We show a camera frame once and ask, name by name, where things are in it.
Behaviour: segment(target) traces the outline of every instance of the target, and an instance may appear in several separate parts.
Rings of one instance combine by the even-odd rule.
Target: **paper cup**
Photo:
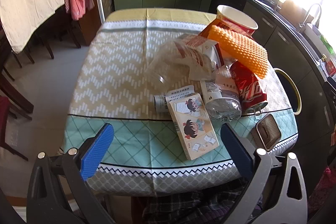
[[[216,18],[233,23],[248,36],[251,36],[258,29],[258,24],[247,14],[227,5],[219,5],[217,7]]]

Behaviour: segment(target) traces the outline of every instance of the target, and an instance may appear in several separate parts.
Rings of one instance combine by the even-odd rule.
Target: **plastic bottle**
[[[228,67],[217,71],[216,80],[201,81],[205,108],[212,120],[230,122],[242,115],[239,93]]]

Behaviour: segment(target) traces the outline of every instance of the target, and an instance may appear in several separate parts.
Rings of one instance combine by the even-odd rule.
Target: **coca-cola can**
[[[260,115],[268,102],[267,94],[256,75],[239,61],[232,64],[230,72],[239,90],[243,111]]]

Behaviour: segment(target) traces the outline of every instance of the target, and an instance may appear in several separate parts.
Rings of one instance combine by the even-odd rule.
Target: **orange scrubber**
[[[219,42],[222,50],[229,53],[261,79],[266,76],[268,70],[267,51],[251,38],[215,25],[211,26],[208,38]]]

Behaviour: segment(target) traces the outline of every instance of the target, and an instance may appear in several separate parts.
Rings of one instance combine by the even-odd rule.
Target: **chair leg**
[[[14,119],[17,119],[17,116],[11,111],[8,112],[8,115],[11,116]]]
[[[80,43],[78,42],[78,40],[75,37],[75,34],[73,33],[72,29],[71,29],[71,25],[70,23],[67,26],[67,31],[72,39],[72,41],[74,42],[74,44],[76,45],[77,48],[81,48],[82,46],[80,45]]]
[[[20,63],[19,59],[17,58],[17,56],[16,56],[15,52],[13,52],[13,51],[12,51],[12,54],[13,54],[13,56],[14,56],[14,59],[15,59],[15,60],[16,60],[16,62],[18,63],[18,65],[19,65],[20,69],[22,69],[22,65],[21,65],[21,63]]]
[[[11,146],[9,146],[6,143],[2,143],[0,144],[1,147],[3,147],[4,149],[8,150],[9,152],[11,152],[13,155],[18,155],[19,157],[23,158],[24,160],[28,161],[28,158],[25,157],[24,155],[22,155],[20,152],[16,151],[14,148],[12,148]]]
[[[32,64],[35,64],[35,61],[34,61],[34,59],[32,58],[32,56],[30,55],[29,51],[28,51],[27,49],[24,49],[23,51],[24,51],[25,54],[27,55],[27,57],[28,57],[28,59],[30,60],[30,62],[31,62]]]
[[[28,120],[32,120],[33,118],[26,114],[22,109],[19,109],[16,105],[10,104],[10,108],[13,109],[16,113],[20,114],[21,116],[25,117]]]
[[[55,58],[55,57],[54,57],[54,53],[53,53],[53,51],[52,51],[52,49],[51,49],[51,47],[50,47],[50,45],[49,45],[49,42],[46,40],[46,41],[43,41],[43,44],[44,44],[45,47],[47,48],[47,50],[48,50],[48,52],[49,52],[49,54],[50,54],[51,59],[54,59],[54,58]]]
[[[1,73],[0,90],[2,90],[9,99],[11,99],[16,105],[21,107],[25,112],[33,112],[34,105],[29,102],[20,92],[18,92]]]
[[[7,74],[8,75],[8,77],[14,82],[15,81],[15,79],[13,78],[13,76],[12,75],[10,75],[9,74],[9,72],[8,72],[8,70],[5,68],[5,67],[3,67],[3,70],[4,70],[4,72],[5,72],[5,74]]]

